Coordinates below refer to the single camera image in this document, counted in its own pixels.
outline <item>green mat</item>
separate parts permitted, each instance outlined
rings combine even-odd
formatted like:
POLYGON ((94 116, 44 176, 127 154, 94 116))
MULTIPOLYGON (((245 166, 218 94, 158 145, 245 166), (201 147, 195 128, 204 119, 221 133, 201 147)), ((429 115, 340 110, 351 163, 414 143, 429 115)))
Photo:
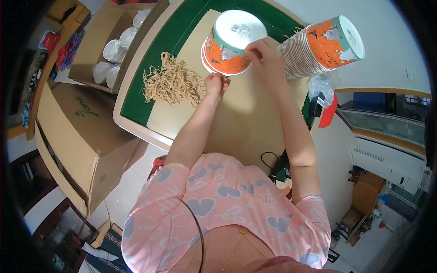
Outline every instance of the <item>green mat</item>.
POLYGON ((210 9, 219 12, 232 9, 250 12, 264 23, 268 35, 280 43, 287 39, 284 35, 291 37, 295 27, 302 27, 288 15, 262 0, 186 0, 163 26, 138 67, 121 108, 123 117, 143 126, 147 125, 153 101, 144 103, 144 69, 148 73, 151 65, 161 66, 162 52, 168 51, 177 56, 198 22, 210 9))

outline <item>jute string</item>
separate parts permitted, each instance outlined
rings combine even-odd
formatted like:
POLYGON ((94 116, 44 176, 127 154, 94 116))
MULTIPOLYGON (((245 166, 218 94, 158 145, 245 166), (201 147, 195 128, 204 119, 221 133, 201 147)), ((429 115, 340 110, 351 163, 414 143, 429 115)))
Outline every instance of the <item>jute string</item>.
POLYGON ((183 99, 190 101, 196 108, 200 102, 199 90, 205 93, 202 78, 194 71, 184 68, 185 62, 176 62, 175 57, 168 52, 161 53, 162 66, 157 69, 150 66, 150 73, 144 70, 142 93, 146 103, 151 100, 166 101, 168 104, 178 104, 183 99))
POLYGON ((306 28, 295 31, 295 33, 277 48, 284 58, 284 71, 287 79, 298 79, 329 71, 313 55, 308 44, 306 28))

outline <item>paper bucket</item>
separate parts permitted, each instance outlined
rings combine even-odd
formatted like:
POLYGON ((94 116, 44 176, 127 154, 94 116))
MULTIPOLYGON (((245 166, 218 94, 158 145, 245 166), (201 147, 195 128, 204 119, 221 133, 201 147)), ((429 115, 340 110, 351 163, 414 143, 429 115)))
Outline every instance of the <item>paper bucket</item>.
POLYGON ((254 15, 242 10, 227 10, 217 17, 202 46, 203 62, 224 75, 241 74, 250 65, 244 49, 265 37, 267 30, 254 15))
POLYGON ((311 51, 327 69, 364 59, 363 41, 352 22, 343 15, 308 26, 306 34, 311 51))

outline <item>gold necklace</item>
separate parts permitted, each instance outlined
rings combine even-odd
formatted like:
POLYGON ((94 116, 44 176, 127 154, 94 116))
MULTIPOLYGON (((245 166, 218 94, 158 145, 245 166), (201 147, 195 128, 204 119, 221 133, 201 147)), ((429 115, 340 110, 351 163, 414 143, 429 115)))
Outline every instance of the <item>gold necklace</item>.
MULTIPOLYGON (((237 246, 235 247, 234 251, 232 252, 231 256, 229 257, 228 261, 225 263, 225 266, 222 268, 222 270, 220 271, 220 273, 223 273, 223 271, 225 271, 226 266, 228 265, 229 261, 231 260, 232 256, 234 256, 235 251, 237 250, 238 246, 241 244, 241 242, 243 241, 244 238, 246 238, 246 234, 247 234, 247 230, 246 229, 241 229, 240 234, 243 234, 243 237, 241 238, 241 240, 238 242, 237 246)), ((261 253, 262 256, 264 256, 264 258, 267 258, 251 241, 249 241, 248 238, 246 238, 246 240, 256 249, 258 250, 259 253, 261 253)))

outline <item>table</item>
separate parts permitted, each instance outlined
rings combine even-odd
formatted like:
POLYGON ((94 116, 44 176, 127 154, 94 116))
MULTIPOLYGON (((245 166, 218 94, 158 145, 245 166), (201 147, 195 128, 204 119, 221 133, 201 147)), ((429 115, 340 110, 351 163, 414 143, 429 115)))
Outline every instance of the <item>table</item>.
MULTIPOLYGON (((188 106, 188 102, 173 105, 173 108, 166 107, 162 102, 145 104, 142 95, 144 87, 142 73, 144 69, 148 72, 150 65, 161 65, 160 54, 163 51, 177 55, 179 59, 179 54, 183 55, 184 44, 191 39, 190 35, 193 30, 201 27, 202 24, 199 22, 205 20, 205 14, 212 12, 211 14, 216 16, 217 12, 228 9, 246 10, 260 18, 266 25, 273 46, 284 41, 286 39, 284 35, 292 36, 295 26, 303 25, 303 22, 296 16, 270 0, 224 0, 208 1, 206 4, 200 0, 180 0, 170 5, 150 28, 127 68, 113 112, 114 121, 120 127, 153 145, 169 150, 174 137, 194 110, 188 106)), ((206 26, 202 31, 212 27, 211 22, 214 18, 207 18, 207 20, 209 27, 206 26)), ((194 58, 184 59, 187 62, 187 68, 196 68, 194 71, 200 76, 207 75, 206 70, 198 66, 200 53, 198 61, 192 59, 194 58)), ((237 77, 231 77, 231 81, 238 81, 237 77)), ((298 106, 302 108, 307 94, 306 79, 292 81, 290 85, 293 86, 298 106)), ((205 152, 233 155, 244 165, 257 165, 267 172, 267 167, 261 163, 259 158, 262 153, 260 151, 272 151, 280 155, 284 150, 277 111, 272 106, 271 99, 261 92, 251 94, 243 90, 240 93, 233 93, 228 90, 222 102, 222 109, 219 107, 217 110, 205 152), (257 107, 257 110, 253 115, 241 117, 238 113, 248 108, 247 104, 241 103, 241 100, 246 98, 254 100, 251 107, 257 107), (263 119, 263 113, 268 117, 276 115, 276 118, 271 121, 263 119), (269 128, 263 128, 257 124, 257 121, 260 124, 271 122, 274 126, 269 125, 269 128)))

